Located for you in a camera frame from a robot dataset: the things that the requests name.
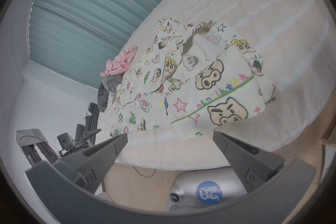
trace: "pile of clothes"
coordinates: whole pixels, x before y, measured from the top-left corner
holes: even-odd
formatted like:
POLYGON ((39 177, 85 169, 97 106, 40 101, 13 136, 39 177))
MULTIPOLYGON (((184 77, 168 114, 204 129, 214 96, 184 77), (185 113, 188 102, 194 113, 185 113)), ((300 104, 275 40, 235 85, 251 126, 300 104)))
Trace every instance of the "pile of clothes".
POLYGON ((98 108, 104 112, 109 98, 114 98, 117 86, 122 81, 122 74, 127 71, 137 53, 137 47, 132 46, 128 50, 122 50, 114 60, 106 62, 106 70, 100 74, 104 77, 98 89, 98 108))

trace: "bed sheet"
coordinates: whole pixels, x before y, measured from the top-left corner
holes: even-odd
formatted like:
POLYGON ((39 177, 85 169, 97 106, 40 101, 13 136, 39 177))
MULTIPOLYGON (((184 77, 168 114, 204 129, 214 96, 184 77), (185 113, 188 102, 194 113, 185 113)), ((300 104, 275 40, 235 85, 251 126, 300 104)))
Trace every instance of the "bed sheet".
MULTIPOLYGON (((157 20, 179 23, 221 20, 250 40, 263 55, 265 75, 280 91, 259 116, 223 131, 273 151, 294 140, 321 112, 335 79, 335 24, 323 0, 163 0, 132 34, 124 48, 138 46, 135 65, 153 43, 157 20)), ((99 115, 96 142, 110 136, 114 110, 109 102, 99 115)), ((183 140, 172 128, 128 134, 117 162, 161 170, 195 170, 227 166, 212 134, 183 140)))

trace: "floor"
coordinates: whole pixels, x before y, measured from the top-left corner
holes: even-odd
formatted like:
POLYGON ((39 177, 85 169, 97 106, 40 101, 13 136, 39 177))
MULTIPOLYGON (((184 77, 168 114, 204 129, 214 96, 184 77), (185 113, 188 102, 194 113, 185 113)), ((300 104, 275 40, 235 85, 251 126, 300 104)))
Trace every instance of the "floor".
MULTIPOLYGON (((318 187, 323 167, 321 139, 327 139, 336 125, 336 91, 316 118, 300 136, 274 153, 285 158, 285 165, 300 158, 317 168, 314 180, 302 201, 288 217, 289 220, 318 187)), ((169 190, 175 178, 184 171, 161 171, 115 163, 104 180, 107 194, 120 205, 148 210, 166 210, 169 190)))

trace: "cartoon print shirt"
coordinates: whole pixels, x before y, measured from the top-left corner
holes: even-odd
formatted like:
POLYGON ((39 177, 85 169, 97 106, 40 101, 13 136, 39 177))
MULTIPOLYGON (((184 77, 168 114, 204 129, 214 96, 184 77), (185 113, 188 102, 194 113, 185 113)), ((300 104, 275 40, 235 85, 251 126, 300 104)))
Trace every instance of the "cartoon print shirt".
POLYGON ((185 139, 261 113, 275 100, 263 58, 224 23, 158 22, 117 90, 111 134, 173 126, 185 139))

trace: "pink star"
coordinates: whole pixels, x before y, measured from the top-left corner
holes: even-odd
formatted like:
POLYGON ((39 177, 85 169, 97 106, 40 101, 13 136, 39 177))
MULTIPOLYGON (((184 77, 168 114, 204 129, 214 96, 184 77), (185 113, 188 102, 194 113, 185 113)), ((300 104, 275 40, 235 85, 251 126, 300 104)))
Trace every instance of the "pink star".
POLYGON ((261 109, 260 107, 256 106, 254 112, 257 112, 258 114, 260 114, 260 109, 261 109))
POLYGON ((179 112, 180 110, 182 110, 184 113, 186 112, 186 109, 185 109, 185 106, 187 105, 188 103, 185 103, 185 102, 182 102, 180 100, 180 98, 177 98, 177 102, 175 104, 173 104, 173 106, 176 107, 177 109, 177 112, 179 112))
POLYGON ((193 118, 193 117, 189 117, 189 118, 191 118, 191 119, 192 119, 193 121, 195 121, 195 123, 197 124, 197 119, 200 117, 200 114, 195 113, 195 115, 196 115, 195 118, 193 118))

